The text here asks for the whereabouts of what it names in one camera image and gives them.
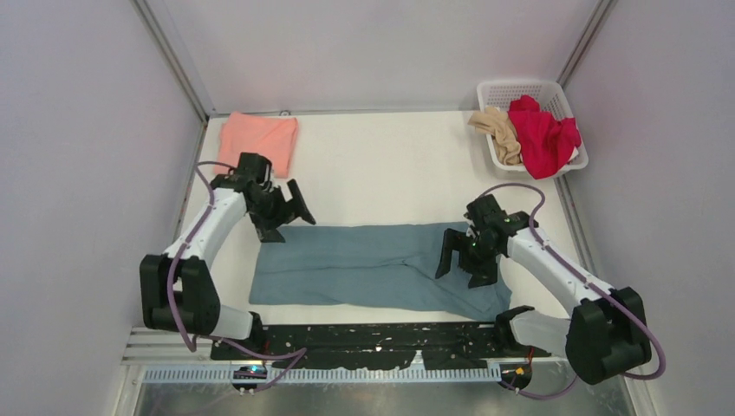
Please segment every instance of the folded cloth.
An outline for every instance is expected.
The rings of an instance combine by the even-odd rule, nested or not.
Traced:
[[[493,147],[498,160],[503,165],[521,165],[521,145],[516,138],[516,128],[508,118],[508,113],[496,108],[486,107],[484,113],[472,113],[467,124],[475,127],[477,133],[491,134]]]
[[[575,119],[557,121],[551,113],[542,112],[538,102],[528,95],[513,101],[508,115],[518,133],[524,165],[534,179],[559,172],[582,145]]]
[[[287,226],[285,244],[263,244],[250,289],[250,304],[353,305],[443,310],[494,321],[508,309],[511,290],[496,284],[468,289],[458,266],[434,279],[444,230],[466,223]]]
[[[297,133],[298,121],[293,118],[232,113],[219,132],[217,160],[237,166],[240,153],[259,153],[270,160],[277,178],[288,178]],[[215,166],[214,172],[227,173],[227,168]]]

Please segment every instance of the blue cloth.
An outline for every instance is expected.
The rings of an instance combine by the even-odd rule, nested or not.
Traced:
[[[434,279],[444,230],[466,223],[291,226],[279,231],[285,244],[263,244],[250,304],[353,305],[443,310],[477,321],[494,321],[508,309],[503,282],[468,289],[470,275],[458,266]]]

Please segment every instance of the tan cloth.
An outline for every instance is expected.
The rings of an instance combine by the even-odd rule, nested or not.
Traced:
[[[492,134],[492,145],[500,163],[510,166],[522,164],[521,144],[507,112],[487,107],[484,113],[474,112],[467,124],[475,127],[478,133]]]

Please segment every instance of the red garment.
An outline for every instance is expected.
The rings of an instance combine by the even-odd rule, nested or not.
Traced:
[[[559,172],[569,163],[575,147],[582,144],[575,119],[556,121],[528,95],[511,103],[508,116],[518,133],[524,165],[534,179]]]

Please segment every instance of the folded orange cloth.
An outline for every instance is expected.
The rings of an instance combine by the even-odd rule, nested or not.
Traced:
[[[232,113],[219,132],[217,160],[237,166],[240,153],[258,153],[270,160],[277,178],[288,178],[297,134],[298,120],[294,118],[275,119]],[[215,166],[214,172],[227,173],[227,168]]]

